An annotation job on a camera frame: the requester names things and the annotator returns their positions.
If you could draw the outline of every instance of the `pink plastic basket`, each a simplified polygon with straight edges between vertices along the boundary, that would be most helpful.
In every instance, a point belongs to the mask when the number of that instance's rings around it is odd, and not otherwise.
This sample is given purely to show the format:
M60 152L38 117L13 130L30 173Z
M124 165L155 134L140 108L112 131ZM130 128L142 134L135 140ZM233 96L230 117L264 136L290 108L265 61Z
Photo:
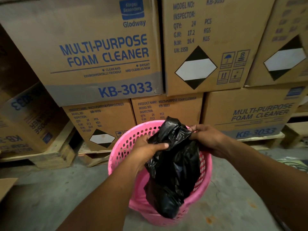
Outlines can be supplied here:
M152 136L159 130L163 123L163 120L149 121L137 125L124 133L124 135L121 136L111 151L108 162L108 174L110 175L113 170L122 162L122 160L129 154L135 144L137 137L142 135ZM179 222L181 218L188 212L189 206L202 197L210 183L212 175L211 154L205 151L200 151L200 163L201 175L196 182L194 190L190 196L184 200L184 204L180 207L179 213L175 219L168 219L161 216L147 202L143 188L148 182L150 175L146 169L140 172L136 178L135 188L129 201L129 207L140 212L144 218L146 218L150 223L154 225L167 226Z

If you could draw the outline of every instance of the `umbrella icon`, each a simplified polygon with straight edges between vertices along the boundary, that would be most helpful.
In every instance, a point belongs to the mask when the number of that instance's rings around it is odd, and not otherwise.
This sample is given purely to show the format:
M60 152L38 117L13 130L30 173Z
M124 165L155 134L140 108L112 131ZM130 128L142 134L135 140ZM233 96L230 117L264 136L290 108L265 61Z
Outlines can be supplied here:
M229 58L232 58L232 55L231 55L231 54L227 54L227 55L225 56L225 59L227 59L226 63L228 63Z

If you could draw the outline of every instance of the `cardboard box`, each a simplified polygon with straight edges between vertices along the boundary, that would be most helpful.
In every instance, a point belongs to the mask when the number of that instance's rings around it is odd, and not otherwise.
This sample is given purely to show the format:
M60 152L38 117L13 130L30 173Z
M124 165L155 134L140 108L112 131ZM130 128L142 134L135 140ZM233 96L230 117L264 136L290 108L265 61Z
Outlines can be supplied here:
M177 118L187 126L199 124L203 93L167 97L164 95L134 98L133 109L137 124L152 120Z
M157 0L6 1L0 23L59 106L163 93Z
M308 80L308 0L276 0L246 86Z
M244 86L275 0L163 0L168 96Z
M67 122L63 110L39 82L0 107L0 151L43 152Z
M299 103L296 113L308 112L308 95L306 95L303 100Z
M111 150L136 125L129 99L63 107L92 151Z
M0 106L39 81L0 25Z
M13 187L17 178L1 178L0 179L0 202Z
M276 135L306 94L301 83L210 92L201 123L235 139Z

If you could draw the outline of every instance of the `person's left arm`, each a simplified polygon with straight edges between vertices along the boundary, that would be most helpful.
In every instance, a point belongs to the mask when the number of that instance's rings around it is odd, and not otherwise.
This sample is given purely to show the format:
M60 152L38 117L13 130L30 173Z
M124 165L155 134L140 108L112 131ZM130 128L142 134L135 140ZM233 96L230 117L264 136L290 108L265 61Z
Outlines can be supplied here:
M89 194L64 220L57 231L122 230L137 173L167 143L148 144L149 136L137 139L133 150L112 174Z

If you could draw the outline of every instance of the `person's left hand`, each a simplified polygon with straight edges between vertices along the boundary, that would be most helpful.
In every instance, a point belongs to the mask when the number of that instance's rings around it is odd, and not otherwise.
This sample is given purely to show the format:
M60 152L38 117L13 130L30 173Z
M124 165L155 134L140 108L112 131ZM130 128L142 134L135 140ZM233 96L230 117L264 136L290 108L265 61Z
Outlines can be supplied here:
M151 136L149 135L144 135L137 138L133 146L133 150L130 153L130 156L134 157L134 159L138 163L139 171L143 169L144 164L147 163L157 151L165 150L169 147L168 143L148 143L147 140L150 137Z

